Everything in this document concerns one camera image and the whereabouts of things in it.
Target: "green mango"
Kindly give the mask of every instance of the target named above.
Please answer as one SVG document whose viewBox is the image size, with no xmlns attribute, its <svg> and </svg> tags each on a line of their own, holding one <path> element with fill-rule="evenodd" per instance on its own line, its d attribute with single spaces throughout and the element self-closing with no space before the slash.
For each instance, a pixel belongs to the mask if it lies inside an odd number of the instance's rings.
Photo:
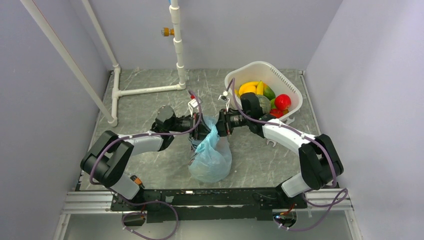
<svg viewBox="0 0 424 240">
<path fill-rule="evenodd" d="M 271 102 L 271 109 L 276 109 L 277 108 L 276 105 L 275 105 L 275 103 L 274 103 L 275 100 L 276 100 L 275 98 L 270 100 L 270 102 Z"/>
<path fill-rule="evenodd" d="M 274 91 L 266 84 L 263 85 L 263 95 L 270 101 L 276 98 Z"/>
</svg>

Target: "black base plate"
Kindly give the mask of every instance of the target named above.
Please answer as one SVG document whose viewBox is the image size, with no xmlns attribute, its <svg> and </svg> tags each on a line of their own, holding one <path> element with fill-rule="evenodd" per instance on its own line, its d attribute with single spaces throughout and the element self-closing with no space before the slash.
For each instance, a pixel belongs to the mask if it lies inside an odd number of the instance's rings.
<svg viewBox="0 0 424 240">
<path fill-rule="evenodd" d="M 272 209 L 288 209 L 291 204 L 279 202 L 274 187 L 218 188 L 218 189 L 146 189 L 146 202 L 160 200 L 170 203 L 180 220 L 253 219 L 272 220 Z M 140 211 L 142 206 L 127 205 L 118 199 L 111 211 Z M 294 198 L 295 209 L 305 209 L 302 197 Z M 148 204 L 148 223 L 175 220 L 174 212 L 163 204 Z"/>
</svg>

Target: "orange valve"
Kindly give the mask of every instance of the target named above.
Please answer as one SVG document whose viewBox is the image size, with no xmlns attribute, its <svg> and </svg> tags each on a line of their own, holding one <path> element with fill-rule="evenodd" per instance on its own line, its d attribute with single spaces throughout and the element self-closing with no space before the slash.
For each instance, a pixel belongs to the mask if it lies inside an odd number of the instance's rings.
<svg viewBox="0 0 424 240">
<path fill-rule="evenodd" d="M 164 36 L 164 37 L 168 37 L 169 35 L 174 36 L 174 29 L 169 29 L 169 28 L 167 28 L 167 27 L 164 27 L 164 28 L 162 29 L 162 36 Z"/>
<path fill-rule="evenodd" d="M 130 177 L 131 180 L 134 181 L 135 184 L 137 184 L 138 186 L 141 186 L 143 189 L 145 188 L 145 186 L 143 185 L 143 182 L 140 178 L 138 178 L 136 175 L 132 175 Z"/>
</svg>

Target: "plastic bag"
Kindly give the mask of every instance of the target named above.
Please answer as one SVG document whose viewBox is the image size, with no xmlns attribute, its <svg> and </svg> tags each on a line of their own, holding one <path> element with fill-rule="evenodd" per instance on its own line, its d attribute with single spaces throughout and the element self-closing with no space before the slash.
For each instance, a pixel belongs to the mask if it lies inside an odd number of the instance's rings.
<svg viewBox="0 0 424 240">
<path fill-rule="evenodd" d="M 220 137 L 215 124 L 214 117 L 204 116 L 206 125 L 210 128 L 210 133 L 201 141 L 195 149 L 188 164 L 188 170 L 193 178 L 204 183 L 216 183 L 224 179 L 230 173 L 232 155 L 230 143 L 227 137 Z"/>
</svg>

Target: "red apple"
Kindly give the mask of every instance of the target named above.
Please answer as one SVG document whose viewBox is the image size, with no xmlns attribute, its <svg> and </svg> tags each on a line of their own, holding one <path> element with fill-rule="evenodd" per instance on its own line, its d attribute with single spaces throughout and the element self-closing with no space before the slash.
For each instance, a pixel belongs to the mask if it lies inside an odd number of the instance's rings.
<svg viewBox="0 0 424 240">
<path fill-rule="evenodd" d="M 277 108 L 273 108 L 271 109 L 271 111 L 269 112 L 269 114 L 271 114 L 272 116 L 276 117 L 276 118 L 281 118 L 284 114 L 283 111 L 278 110 Z"/>
<path fill-rule="evenodd" d="M 277 109 L 284 111 L 292 105 L 292 100 L 287 94 L 280 94 L 275 98 L 274 104 Z"/>
</svg>

